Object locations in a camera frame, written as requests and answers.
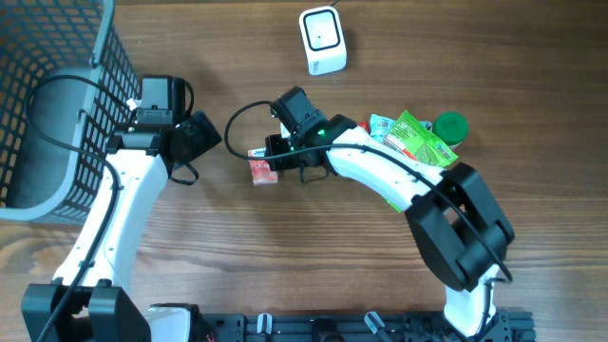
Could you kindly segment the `red tissue pack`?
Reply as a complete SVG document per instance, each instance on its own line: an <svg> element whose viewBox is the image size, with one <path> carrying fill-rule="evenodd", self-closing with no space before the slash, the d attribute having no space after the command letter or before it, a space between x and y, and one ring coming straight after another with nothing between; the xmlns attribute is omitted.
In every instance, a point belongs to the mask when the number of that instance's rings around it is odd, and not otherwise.
<svg viewBox="0 0 608 342"><path fill-rule="evenodd" d="M249 150L248 155L250 157L264 157L265 152L266 148L260 147ZM267 185L278 182L278 173L272 171L269 163L266 161L249 161L249 164L252 172L253 185Z"/></svg>

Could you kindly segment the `light teal tissue packet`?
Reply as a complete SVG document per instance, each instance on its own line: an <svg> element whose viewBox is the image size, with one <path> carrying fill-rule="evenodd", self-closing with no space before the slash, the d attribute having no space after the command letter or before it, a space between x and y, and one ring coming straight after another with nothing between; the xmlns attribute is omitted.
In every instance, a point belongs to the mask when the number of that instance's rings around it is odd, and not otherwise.
<svg viewBox="0 0 608 342"><path fill-rule="evenodd" d="M389 134L390 129L395 124L395 120L380 116L377 114L370 115L370 135L379 143L382 143L385 137Z"/></svg>

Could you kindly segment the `green clear snack bag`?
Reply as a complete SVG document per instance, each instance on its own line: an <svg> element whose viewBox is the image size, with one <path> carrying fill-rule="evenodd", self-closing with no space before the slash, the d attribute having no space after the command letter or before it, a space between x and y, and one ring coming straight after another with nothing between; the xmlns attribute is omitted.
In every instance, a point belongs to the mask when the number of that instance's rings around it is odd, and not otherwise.
<svg viewBox="0 0 608 342"><path fill-rule="evenodd" d="M429 128L430 122L419 122L405 110L381 143L417 162L438 167L450 166L458 160L458 155Z"/></svg>

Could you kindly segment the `green-lid seasoning jar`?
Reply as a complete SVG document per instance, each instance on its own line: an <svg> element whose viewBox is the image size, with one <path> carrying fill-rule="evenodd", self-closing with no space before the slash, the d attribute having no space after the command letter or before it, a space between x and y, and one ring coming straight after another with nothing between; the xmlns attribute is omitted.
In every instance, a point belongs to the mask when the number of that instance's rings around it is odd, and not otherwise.
<svg viewBox="0 0 608 342"><path fill-rule="evenodd" d="M468 136L469 123L459 112L448 111L435 120L431 131L450 149L454 149Z"/></svg>

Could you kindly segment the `red stick sachet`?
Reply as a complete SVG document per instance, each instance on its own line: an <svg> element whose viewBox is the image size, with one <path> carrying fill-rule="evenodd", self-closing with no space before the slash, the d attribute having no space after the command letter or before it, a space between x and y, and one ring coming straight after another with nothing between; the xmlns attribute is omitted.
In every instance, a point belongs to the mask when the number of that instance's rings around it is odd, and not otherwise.
<svg viewBox="0 0 608 342"><path fill-rule="evenodd" d="M371 133L370 126L367 122L358 122L357 125L364 129L368 134Z"/></svg>

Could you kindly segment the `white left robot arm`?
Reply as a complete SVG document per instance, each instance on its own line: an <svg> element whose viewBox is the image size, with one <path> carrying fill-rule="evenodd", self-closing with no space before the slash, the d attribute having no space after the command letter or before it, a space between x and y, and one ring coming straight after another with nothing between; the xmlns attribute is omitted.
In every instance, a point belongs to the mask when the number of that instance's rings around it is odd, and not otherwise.
<svg viewBox="0 0 608 342"><path fill-rule="evenodd" d="M146 76L142 96L110 133L104 178L85 225L49 284L28 286L21 311L34 341L207 341L198 306L129 296L132 269L153 204L173 179L221 141L194 91L178 77Z"/></svg>

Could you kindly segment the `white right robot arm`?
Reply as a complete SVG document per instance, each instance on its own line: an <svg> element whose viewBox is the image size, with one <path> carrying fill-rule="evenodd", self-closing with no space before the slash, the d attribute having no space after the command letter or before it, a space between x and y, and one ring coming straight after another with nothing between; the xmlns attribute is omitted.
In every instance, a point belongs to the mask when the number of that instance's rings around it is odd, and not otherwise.
<svg viewBox="0 0 608 342"><path fill-rule="evenodd" d="M322 166L358 181L405 214L419 253L446 287L444 316L461 335L480 339L496 313L493 286L512 279L504 265L515 235L477 171L415 161L377 142L343 115L327 118L295 86L269 104L289 130L267 142L273 168Z"/></svg>

